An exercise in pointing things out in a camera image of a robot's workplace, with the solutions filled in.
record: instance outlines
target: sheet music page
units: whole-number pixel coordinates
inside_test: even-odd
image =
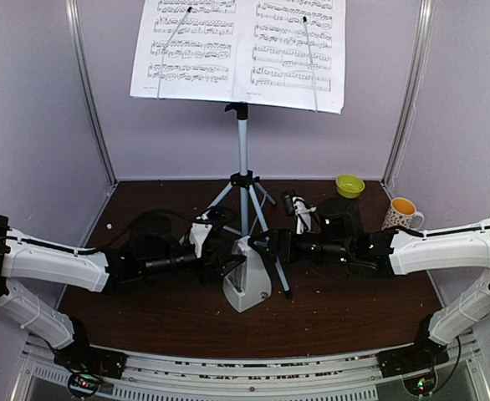
[[[236,63],[239,3],[145,0],[130,95],[229,101]],[[190,6],[191,12],[163,55],[164,45]]]
[[[314,110],[315,81],[318,111],[340,113],[345,95],[345,0],[244,3],[235,98],[251,104]]]

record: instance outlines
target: wooden table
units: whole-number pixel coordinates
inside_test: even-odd
[[[195,216],[226,181],[123,182],[113,194],[90,240],[97,246],[142,211],[170,208]],[[336,196],[333,181],[264,181],[279,200],[294,188],[317,205]],[[238,191],[223,205],[239,210]],[[380,228],[388,198],[366,182],[357,200],[367,231]],[[272,227],[293,226],[282,205],[264,208]],[[112,230],[106,225],[111,223]],[[173,220],[181,236],[187,223]],[[347,277],[342,266],[301,262],[287,266],[293,300],[285,299],[274,272],[273,295],[237,313],[219,285],[201,285],[194,273],[165,277],[125,297],[70,287],[60,310],[81,319],[97,345],[130,351],[208,358],[279,358],[347,353],[413,341],[419,321],[441,308],[425,272],[395,279]]]

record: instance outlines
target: gray wall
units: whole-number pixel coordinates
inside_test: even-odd
[[[64,1],[0,2],[0,213],[28,234],[77,245],[106,187]],[[49,302],[61,288],[32,284]],[[0,317],[0,400],[25,336]]]
[[[223,104],[131,99],[143,0],[80,0],[89,71],[121,179],[225,178],[237,171],[235,115]],[[410,67],[418,0],[347,0],[342,115],[253,106],[249,161],[260,175],[382,176]]]
[[[437,2],[426,77],[394,192],[417,203],[427,228],[490,216],[490,0]],[[450,302],[478,275],[434,277]],[[490,318],[476,333],[490,363]]]

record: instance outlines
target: mug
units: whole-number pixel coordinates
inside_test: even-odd
[[[419,217],[420,222],[413,226],[414,217]],[[420,211],[416,211],[414,204],[406,198],[394,198],[390,202],[385,220],[382,223],[381,230],[393,226],[404,226],[418,230],[423,226],[424,216]]]

